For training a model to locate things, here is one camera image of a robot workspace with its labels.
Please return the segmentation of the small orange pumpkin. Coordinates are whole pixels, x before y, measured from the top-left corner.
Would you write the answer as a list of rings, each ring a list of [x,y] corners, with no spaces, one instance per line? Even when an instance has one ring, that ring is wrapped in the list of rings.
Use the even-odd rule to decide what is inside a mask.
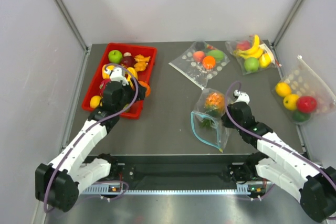
[[[138,83],[145,88],[145,97],[148,97],[151,93],[151,87],[145,81],[138,81]]]

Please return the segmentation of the blue zip top bag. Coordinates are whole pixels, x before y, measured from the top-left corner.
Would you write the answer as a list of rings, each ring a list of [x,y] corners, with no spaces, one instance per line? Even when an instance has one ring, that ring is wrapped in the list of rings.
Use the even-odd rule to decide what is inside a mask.
[[[203,89],[191,112],[191,128],[200,142],[218,149],[221,153],[232,132],[223,126],[223,115],[225,95],[215,89]]]

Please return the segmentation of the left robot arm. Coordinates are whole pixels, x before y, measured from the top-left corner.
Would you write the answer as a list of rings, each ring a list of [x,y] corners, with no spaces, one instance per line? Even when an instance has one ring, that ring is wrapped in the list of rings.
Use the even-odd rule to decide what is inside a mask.
[[[101,154],[87,165],[84,161],[116,125],[120,114],[149,94],[148,84],[137,80],[126,85],[117,81],[106,84],[99,105],[76,137],[56,158],[35,170],[35,197],[43,202],[45,212],[48,207],[68,212],[88,187],[102,178],[117,178],[119,168],[109,155]]]

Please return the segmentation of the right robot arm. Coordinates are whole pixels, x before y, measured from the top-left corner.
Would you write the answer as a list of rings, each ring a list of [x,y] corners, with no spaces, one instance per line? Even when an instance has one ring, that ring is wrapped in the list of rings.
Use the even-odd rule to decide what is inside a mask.
[[[324,168],[295,151],[266,124],[257,122],[249,105],[225,107],[223,125],[236,129],[257,149],[245,166],[248,178],[265,178],[290,194],[315,222],[335,220],[335,168]]]

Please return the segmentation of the toy pineapple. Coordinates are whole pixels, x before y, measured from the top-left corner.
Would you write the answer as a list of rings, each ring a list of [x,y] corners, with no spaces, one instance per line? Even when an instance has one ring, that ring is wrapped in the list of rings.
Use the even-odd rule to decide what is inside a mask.
[[[212,89],[204,89],[195,106],[197,112],[205,117],[200,119],[200,127],[215,128],[215,124],[224,114],[225,97],[222,93]]]

